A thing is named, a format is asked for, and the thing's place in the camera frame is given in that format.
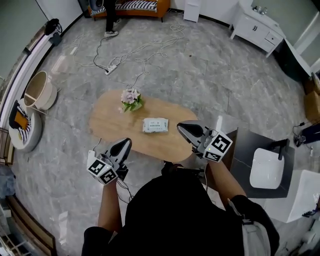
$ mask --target gray marble floor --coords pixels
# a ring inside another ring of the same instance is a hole
[[[157,54],[145,63],[150,74],[137,80],[141,93],[190,108],[208,126],[215,126],[220,115],[225,133],[241,127],[275,140],[292,139],[293,125],[305,121],[301,84],[287,77],[273,56],[266,58],[262,50],[238,37],[230,40],[228,28],[220,24],[201,18],[198,23],[184,21],[182,15],[171,13],[164,23],[156,18],[126,18],[117,37],[102,41],[97,63],[107,65],[119,54],[169,35],[180,37],[181,33],[170,30],[177,22],[185,25],[185,37],[163,50],[167,57]],[[48,116],[43,116],[39,144],[30,153],[16,151],[12,166],[18,198],[56,237],[61,256],[80,255],[85,229],[97,222],[102,186],[85,170],[88,150],[99,140],[88,125],[93,105],[102,93],[133,84],[144,67],[135,59],[146,59],[160,48],[153,45],[133,53],[106,76],[98,67],[85,66],[92,63],[104,28],[103,19],[81,18],[46,57],[40,69],[61,91]],[[78,48],[73,57],[74,47]],[[105,145],[102,141],[96,150]],[[296,150],[294,167],[316,169],[317,161],[302,146]],[[161,174],[161,160],[134,151],[126,164],[125,181],[133,194]],[[118,192],[129,199],[126,191],[119,188]],[[210,191],[210,196],[222,207],[216,192]],[[120,206],[124,219],[127,205],[120,202]],[[60,222],[63,213],[66,226]],[[285,255],[283,246],[293,249],[311,220],[274,223],[281,236],[278,255]]]

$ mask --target orange sofa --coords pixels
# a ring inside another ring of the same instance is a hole
[[[116,14],[119,16],[150,16],[150,17],[158,17],[161,18],[163,22],[163,17],[165,16],[166,12],[170,8],[170,0],[147,0],[149,2],[157,2],[157,12],[150,11],[150,10],[116,10]],[[98,14],[92,15],[92,10],[90,6],[88,7],[90,15],[96,20],[98,17],[105,17],[107,16],[107,12],[101,12]]]

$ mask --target wooden table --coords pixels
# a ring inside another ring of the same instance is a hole
[[[142,108],[121,113],[121,94],[122,90],[105,92],[95,103],[89,120],[95,136],[107,142],[130,138],[134,151],[173,163],[183,161],[192,154],[192,145],[177,130],[179,122],[197,120],[190,109],[142,95]],[[144,133],[145,118],[168,119],[168,132]]]

